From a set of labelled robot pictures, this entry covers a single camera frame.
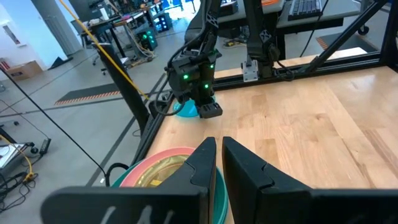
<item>desk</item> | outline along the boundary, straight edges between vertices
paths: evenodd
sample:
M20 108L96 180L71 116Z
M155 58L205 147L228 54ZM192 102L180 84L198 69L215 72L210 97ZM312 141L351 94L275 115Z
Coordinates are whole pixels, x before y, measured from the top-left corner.
M115 18L109 19L107 21L101 21L99 23L96 23L96 24L90 26L89 30L90 30L90 32L92 32L95 35L95 37L98 40L100 40L100 34L105 34L105 36L108 39L109 43L112 43L111 39L108 37L108 35L106 33L106 30L109 30L111 35L112 35L113 40L116 43L116 46L118 46L120 54L122 55L123 58L125 58L126 54L124 54L124 50L123 50L122 46L120 45L118 37L116 36L116 34L113 31L113 21L115 21L117 19L119 19L119 18L115 17ZM80 35L85 36L87 34L85 32L83 32Z
M334 57L364 53L344 50ZM230 71L217 74L235 75ZM165 117L147 155L197 147L214 136L222 169L222 137L231 136L313 188L398 188L397 84L396 72L378 67L216 91L222 116ZM229 213L226 223L232 222Z
M243 0L238 1L237 13L224 16L218 19L220 29L230 29L232 27L247 25L246 13L244 11ZM267 30L272 34L276 33L277 46L280 50L280 59L285 59L285 34L292 34L298 32L305 32L312 30L318 17L311 17L306 19L298 19L288 21L287 17L290 11L292 1L279 0L278 3L263 6L264 20ZM325 29L331 27L338 27L343 25L344 17L355 16L360 13L360 10L355 6L351 0L329 0L328 5L323 12L323 15L318 23L317 29Z

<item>gold plate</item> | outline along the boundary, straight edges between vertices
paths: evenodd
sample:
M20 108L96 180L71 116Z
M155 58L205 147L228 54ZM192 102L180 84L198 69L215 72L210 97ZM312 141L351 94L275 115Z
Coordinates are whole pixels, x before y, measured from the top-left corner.
M157 187L169 178L187 160L189 155L176 155L161 159L148 167L138 178L135 187Z

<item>wire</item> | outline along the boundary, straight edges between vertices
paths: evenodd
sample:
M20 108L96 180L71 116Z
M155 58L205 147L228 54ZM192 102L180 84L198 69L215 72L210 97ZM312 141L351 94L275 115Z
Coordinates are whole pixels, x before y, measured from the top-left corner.
M31 181L33 176L35 175L35 173L33 173L33 167L32 167L32 163L30 162L30 159L25 155L24 152L19 150L18 147L14 143L11 143L10 141L8 141L8 139L6 139L3 135L0 134L0 138L2 140L4 140L8 145L12 145L15 149L17 149L19 151L19 153L21 153L25 157L25 159L29 165L29 172L25 176L23 182L28 183L29 181Z
M136 134L138 131L139 131L139 129L133 131L133 132L132 132L132 135L133 135L134 137L141 137L140 134Z
M322 12L321 12L321 14L318 16L318 20L315 22L315 25L313 26L311 35L310 35L310 37L308 38L307 44L305 44L305 47L304 47L303 51L302 51L301 54L300 54L300 57L303 57L303 54L304 54L305 50L307 49L307 47L308 47L308 45L309 45L309 43L310 43L310 41L311 41L311 38L312 38L313 33L314 33L315 30L318 28L318 26L319 26L319 20L321 19L322 15L323 15L323 11L326 9L326 6L327 6L328 2L329 2L329 0L326 0L325 5L323 6Z
M155 109L156 109L156 111L157 111L159 114L161 114L161 115L164 115L164 116L173 116L173 115L178 114L178 113L182 110L182 108L185 106L185 101L182 102L182 104L181 104L181 106L180 106L179 109L177 109L177 110L175 110L174 112L171 112L171 113L166 113L165 111L161 111L161 110L157 107L157 102L158 102L158 100L159 100L160 93L162 92L162 90L163 90L164 87L166 86L168 80L169 80L169 78L166 78L166 80L165 80L165 81L163 82L163 84L162 84L162 87L161 87L160 90L156 93L156 97L155 97Z
M2 202L2 206L0 207L0 214L2 214L2 212L5 212L6 210L10 210L18 205L21 205L22 203L25 202L26 200L26 195L28 195L30 193L30 190L36 187L36 182L35 179L37 178L37 176L39 176L38 174L35 174L32 178L32 180L29 183L22 183L22 185L19 187L19 193L21 194L21 196L19 198L17 198L15 201L11 202L9 205L5 206L4 202ZM25 187L27 192L26 193L22 193L22 188Z
M27 121L30 125L32 125L36 130L38 130L40 133L42 133L47 139L49 139L49 137L42 131L40 130L38 127L36 127L34 124L32 124L27 118L25 118L22 114L18 113L18 111L14 110L11 106L9 106L6 102L4 102L4 100L0 100L2 101L5 105L8 106L8 108L12 109L16 114L18 114L19 116L21 116L25 121Z
M63 129L59 126L59 124L57 124L16 82L15 80L13 80L8 73L2 68L0 67L0 70L7 75L7 77L10 79L10 81L18 88L19 91L22 92L22 94L25 95L25 97L32 102L37 109L40 110L40 112L42 112L44 114L44 116L46 116L59 130L61 130L61 132L66 135L68 137L68 139L70 139L91 161L93 161L98 168L101 170L101 172L104 174L104 176L106 175L105 170Z
M102 48L100 43L98 43L98 41L95 39L93 34L87 29L86 26L84 26L84 24L79 20L79 18L77 18L77 16L74 15L74 13L69 9L69 7L64 3L64 1L63 0L59 1L64 6L64 8L70 13L70 15L77 21L77 23L79 23L80 27L86 32L86 34L90 36L94 44L97 46L98 50L100 50L106 56L106 58L113 64L113 66L115 66L115 68L118 70L118 72L120 72L120 74L122 74L122 76L127 80L127 82L129 82L145 99L150 100L149 97L142 90L140 90L134 82L132 82L132 80L126 75L126 73L121 68L119 68L118 65L116 65L115 61L111 58L111 56L109 56L108 53L106 53L104 48Z
M42 155L39 155L39 156L35 156L35 157L33 157L33 158L38 158L38 159L36 159L34 162L32 162L32 165L34 165L36 162L39 162L42 158L43 158L43 156ZM29 165L28 164L24 164L23 162L21 163L21 166L23 166L23 167L29 167Z
M282 68L284 68L286 70L286 73L290 74L290 78L285 78L284 76L282 76L278 69L274 69L274 73L276 74L277 77L283 79L284 81L288 81L291 82L294 80L295 78L295 74L293 71L291 71L289 68L287 68L285 65L283 65L280 61L276 61L276 63L278 63L279 66L281 66Z

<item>metal bracket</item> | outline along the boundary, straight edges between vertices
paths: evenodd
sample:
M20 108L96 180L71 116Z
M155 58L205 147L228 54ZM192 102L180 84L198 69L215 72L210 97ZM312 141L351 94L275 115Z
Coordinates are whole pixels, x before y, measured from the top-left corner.
M217 18L214 17L214 16L212 16L212 15L210 14L210 12L209 12L209 13L207 14L207 16L206 16L206 21L207 21L208 23L210 23L211 25L213 25L215 28L218 29L218 21L217 21Z
M253 82L259 79L259 67L257 60L251 60L248 62L243 62L243 82Z

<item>blue object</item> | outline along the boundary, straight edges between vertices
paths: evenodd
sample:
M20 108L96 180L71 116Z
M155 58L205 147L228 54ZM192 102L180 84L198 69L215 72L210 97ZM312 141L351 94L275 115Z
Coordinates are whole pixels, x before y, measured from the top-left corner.
M173 105L173 110L176 111L180 108L181 104L179 102L174 103ZM195 107L195 102L194 100L188 100L182 110L177 113L177 116L183 117L183 118L194 118L196 116L199 116L197 108Z
M134 164L128 170L124 172L111 187L119 187L127 175L139 164ZM223 224L228 213L228 193L226 191L226 185L220 170L217 168L216 172L216 187L213 204L213 223Z
M168 1L163 1L162 7L163 7L164 9L167 9L168 7L170 7L169 2L168 2Z

